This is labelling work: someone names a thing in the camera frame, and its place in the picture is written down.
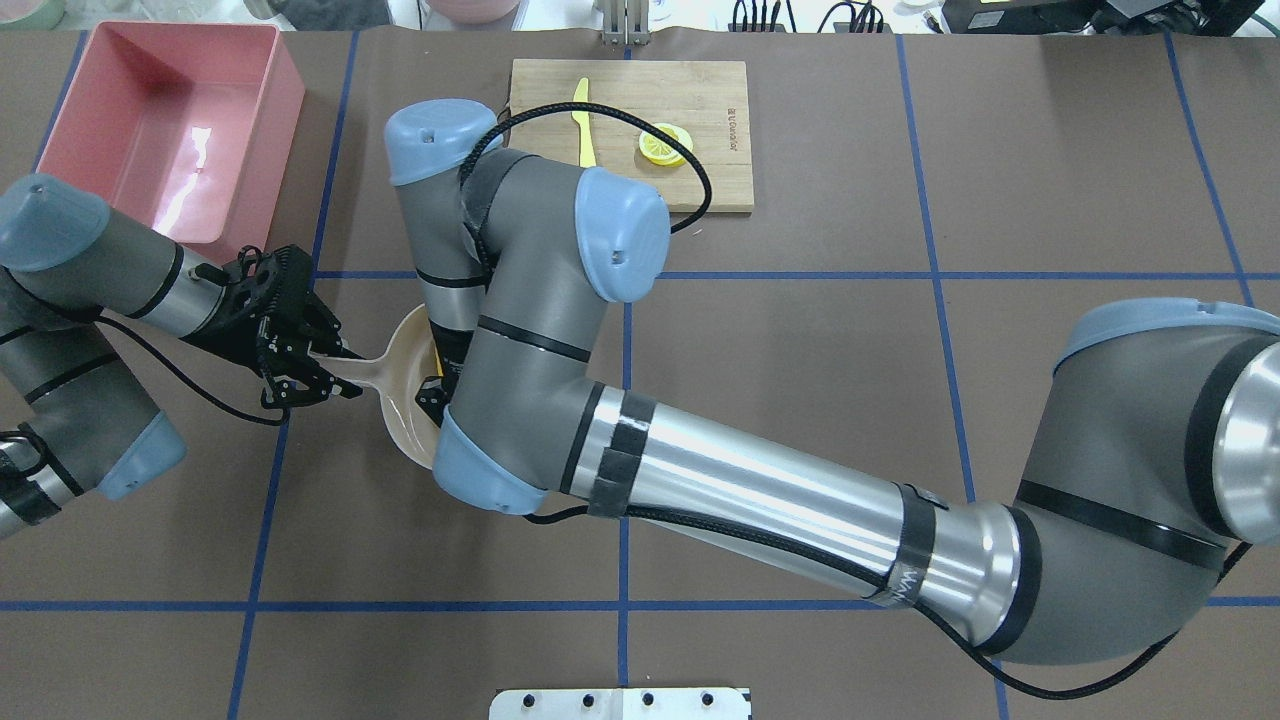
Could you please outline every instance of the yellow knife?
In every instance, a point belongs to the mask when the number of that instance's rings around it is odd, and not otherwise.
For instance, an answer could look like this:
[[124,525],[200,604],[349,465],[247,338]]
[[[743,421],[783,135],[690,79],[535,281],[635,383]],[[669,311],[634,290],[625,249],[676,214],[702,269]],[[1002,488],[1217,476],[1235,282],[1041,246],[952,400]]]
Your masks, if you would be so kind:
[[[586,78],[577,81],[577,90],[573,91],[575,102],[586,102]],[[577,123],[577,165],[594,168],[595,147],[591,145],[591,118],[584,110],[573,110],[573,122]]]

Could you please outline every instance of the cutting board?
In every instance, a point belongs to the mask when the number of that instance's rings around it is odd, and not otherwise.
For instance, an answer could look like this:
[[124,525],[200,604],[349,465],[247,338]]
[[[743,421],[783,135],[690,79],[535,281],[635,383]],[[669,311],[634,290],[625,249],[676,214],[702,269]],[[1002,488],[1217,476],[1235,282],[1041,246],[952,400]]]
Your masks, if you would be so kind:
[[[694,155],[712,181],[712,211],[750,213],[751,120],[746,64],[741,61],[525,60],[511,68],[511,113],[573,99],[577,81],[590,79],[591,102],[612,105],[650,123],[673,123],[694,138]],[[591,115],[595,161],[620,176],[652,183],[673,213],[695,210],[703,186],[689,164],[654,165],[640,155],[640,129]],[[521,123],[511,147],[577,164],[577,124],[570,113]]]

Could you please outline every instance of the beige spoon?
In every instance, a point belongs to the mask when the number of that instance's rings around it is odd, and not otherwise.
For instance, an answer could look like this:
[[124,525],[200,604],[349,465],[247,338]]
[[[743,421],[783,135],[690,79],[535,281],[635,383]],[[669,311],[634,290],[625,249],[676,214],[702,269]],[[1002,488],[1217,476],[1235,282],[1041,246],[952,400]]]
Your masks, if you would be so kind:
[[396,447],[413,462],[426,469],[431,468],[440,429],[413,402],[422,380],[439,374],[426,307],[419,305],[404,315],[399,327],[392,333],[381,357],[356,360],[316,356],[315,359],[334,375],[360,387],[376,389],[383,405],[383,421]]

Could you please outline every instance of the gray robot arm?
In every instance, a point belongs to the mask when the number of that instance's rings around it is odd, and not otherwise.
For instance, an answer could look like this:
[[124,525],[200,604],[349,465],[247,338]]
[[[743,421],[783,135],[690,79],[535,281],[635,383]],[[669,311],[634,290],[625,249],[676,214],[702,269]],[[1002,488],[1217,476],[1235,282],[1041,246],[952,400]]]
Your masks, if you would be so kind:
[[0,196],[0,370],[33,416],[0,434],[0,538],[91,489],[119,498],[186,446],[92,322],[102,309],[250,368],[266,407],[358,388],[310,352],[340,354],[297,247],[225,268],[50,176]]
[[983,653],[1033,664],[1169,635],[1234,538],[1277,539],[1276,318],[1167,299],[1094,311],[1056,369],[1016,500],[948,506],[586,378],[605,305],[639,300],[660,272],[666,206],[600,168],[493,146],[460,184],[493,124],[436,100],[387,126],[454,372],[435,477],[456,497],[526,514],[559,491],[593,515],[928,606]]

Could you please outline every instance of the pink bin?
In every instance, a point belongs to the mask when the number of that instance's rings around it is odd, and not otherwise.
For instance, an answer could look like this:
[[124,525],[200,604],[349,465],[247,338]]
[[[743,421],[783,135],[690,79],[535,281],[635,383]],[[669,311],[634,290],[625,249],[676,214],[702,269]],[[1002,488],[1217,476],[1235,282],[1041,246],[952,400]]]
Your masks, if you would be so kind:
[[38,170],[227,263],[266,243],[303,94],[275,27],[100,23]]

